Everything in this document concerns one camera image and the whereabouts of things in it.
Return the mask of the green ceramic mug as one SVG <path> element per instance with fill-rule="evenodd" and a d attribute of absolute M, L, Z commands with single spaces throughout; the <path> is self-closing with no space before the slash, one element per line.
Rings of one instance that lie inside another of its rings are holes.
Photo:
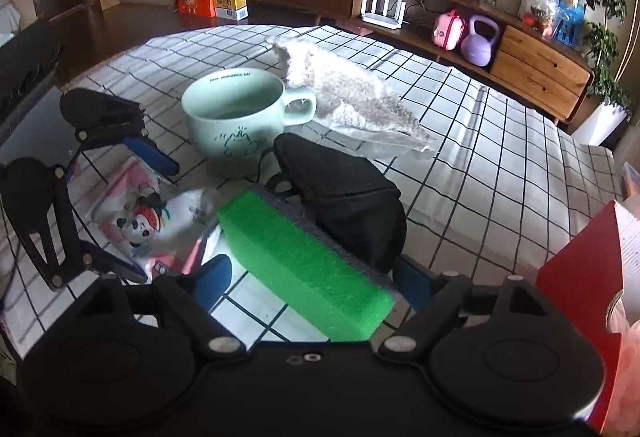
<path fill-rule="evenodd" d="M 288 88 L 280 77 L 237 67 L 206 75 L 183 93 L 189 139 L 214 174 L 255 177 L 262 154 L 285 128 L 314 119 L 317 96 Z"/>

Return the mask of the white patterned cloth bag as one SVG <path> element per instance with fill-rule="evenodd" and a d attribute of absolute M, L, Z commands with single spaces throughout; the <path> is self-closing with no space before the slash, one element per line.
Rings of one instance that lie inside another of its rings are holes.
<path fill-rule="evenodd" d="M 139 157 L 115 172 L 90 214 L 126 261 L 150 279 L 190 275 L 205 264 L 208 240 L 218 240 L 217 193 L 181 190 Z"/>

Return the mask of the white wifi router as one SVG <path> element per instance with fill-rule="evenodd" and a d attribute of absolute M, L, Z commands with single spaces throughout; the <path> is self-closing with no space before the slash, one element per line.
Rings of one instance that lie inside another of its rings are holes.
<path fill-rule="evenodd" d="M 406 7 L 404 0 L 361 0 L 360 20 L 386 30 L 400 30 Z"/>

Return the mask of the red white storage box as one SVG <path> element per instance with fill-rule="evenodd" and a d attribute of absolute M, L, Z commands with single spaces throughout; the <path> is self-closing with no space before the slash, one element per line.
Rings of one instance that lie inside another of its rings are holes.
<path fill-rule="evenodd" d="M 639 326 L 639 219 L 612 201 L 538 271 L 536 285 L 597 349 L 604 386 L 589 423 L 603 431 L 629 373 L 624 349 Z"/>

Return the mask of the wooden tv cabinet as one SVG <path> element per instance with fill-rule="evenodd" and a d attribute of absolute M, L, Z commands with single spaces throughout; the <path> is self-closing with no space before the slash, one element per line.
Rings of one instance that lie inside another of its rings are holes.
<path fill-rule="evenodd" d="M 448 63 L 487 84 L 495 84 L 514 97 L 547 113 L 560 123 L 570 123 L 587 96 L 593 71 L 575 50 L 545 38 L 517 16 L 477 0 L 404 0 L 407 3 L 400 30 L 370 25 L 360 20 L 361 0 L 251 0 L 274 4 L 330 19 L 360 35 L 390 36 L 438 62 Z M 432 31 L 439 15 L 457 10 L 463 19 L 483 15 L 500 27 L 489 64 L 478 67 L 462 58 L 459 49 L 446 51 L 433 44 Z"/>

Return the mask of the green scouring sponge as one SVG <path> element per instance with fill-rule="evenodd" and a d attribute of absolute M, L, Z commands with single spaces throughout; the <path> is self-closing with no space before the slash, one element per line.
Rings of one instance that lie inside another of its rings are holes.
<path fill-rule="evenodd" d="M 390 278 L 363 264 L 304 210 L 252 186 L 217 212 L 234 257 L 333 342 L 368 339 L 398 299 Z"/>

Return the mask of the white checkered tablecloth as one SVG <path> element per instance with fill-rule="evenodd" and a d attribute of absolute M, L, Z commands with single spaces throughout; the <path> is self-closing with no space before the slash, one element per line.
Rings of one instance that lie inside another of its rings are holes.
<path fill-rule="evenodd" d="M 576 143 L 550 119 L 455 68 L 327 25 L 230 25 L 155 37 L 73 83 L 144 105 L 150 137 L 180 164 L 177 183 L 201 186 L 204 162 L 188 141 L 178 98 L 217 68 L 282 75 L 268 50 L 268 40 L 278 36 L 301 37 L 370 68 L 435 140 L 434 156 L 413 152 L 373 161 L 401 192 L 408 218 L 404 253 L 427 269 L 457 271 L 480 284 L 501 284 L 508 272 L 535 275 L 603 204 L 622 198 L 607 149 Z M 121 145 L 80 154 L 70 183 L 79 234 L 109 251 L 113 246 L 89 212 L 128 156 Z M 22 357 L 96 275 L 85 272 L 49 290 L 2 214 L 1 272 L 15 275 L 1 327 Z M 230 258 L 230 287 L 211 313 L 245 345 L 326 339 Z"/>

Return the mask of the pink small bag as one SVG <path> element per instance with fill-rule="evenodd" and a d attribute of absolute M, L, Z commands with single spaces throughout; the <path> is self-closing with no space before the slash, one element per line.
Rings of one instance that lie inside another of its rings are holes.
<path fill-rule="evenodd" d="M 452 9 L 439 15 L 435 20 L 432 41 L 435 46 L 452 51 L 464 37 L 465 32 L 465 19 L 462 18 L 457 10 Z"/>

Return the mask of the white knitted cloth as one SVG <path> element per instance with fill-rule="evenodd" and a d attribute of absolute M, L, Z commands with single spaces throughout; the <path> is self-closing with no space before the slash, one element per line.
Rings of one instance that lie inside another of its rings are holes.
<path fill-rule="evenodd" d="M 372 158 L 436 153 L 436 138 L 378 75 L 302 38 L 274 38 L 271 47 L 285 82 L 314 92 L 314 120 L 352 139 L 355 145 L 350 151 Z"/>

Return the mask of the purple kettlebell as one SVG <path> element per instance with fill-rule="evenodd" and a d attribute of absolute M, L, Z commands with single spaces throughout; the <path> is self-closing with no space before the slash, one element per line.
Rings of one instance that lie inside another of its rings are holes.
<path fill-rule="evenodd" d="M 477 24 L 487 25 L 494 33 L 491 38 L 487 39 L 477 33 L 475 29 Z M 483 15 L 472 15 L 469 20 L 468 34 L 460 45 L 462 58 L 478 67 L 487 66 L 491 60 L 492 47 L 495 45 L 499 33 L 500 27 L 495 21 Z"/>

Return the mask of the white planter with green plant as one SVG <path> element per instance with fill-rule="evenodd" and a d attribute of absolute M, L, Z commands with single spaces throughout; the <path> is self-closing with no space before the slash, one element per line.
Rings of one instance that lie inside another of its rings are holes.
<path fill-rule="evenodd" d="M 584 46 L 593 78 L 588 85 L 588 96 L 598 102 L 594 111 L 572 134 L 579 143 L 600 145 L 631 111 L 631 97 L 613 74 L 618 56 L 618 39 L 611 26 L 617 21 L 624 24 L 627 0 L 584 0 L 596 12 L 596 22 L 586 22 Z"/>

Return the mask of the black fabric pouch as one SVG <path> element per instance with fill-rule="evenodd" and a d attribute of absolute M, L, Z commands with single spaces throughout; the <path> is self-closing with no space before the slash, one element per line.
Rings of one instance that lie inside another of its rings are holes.
<path fill-rule="evenodd" d="M 271 152 L 280 171 L 266 189 L 302 209 L 325 235 L 358 263 L 390 272 L 407 235 L 405 209 L 395 183 L 370 160 L 279 134 Z"/>

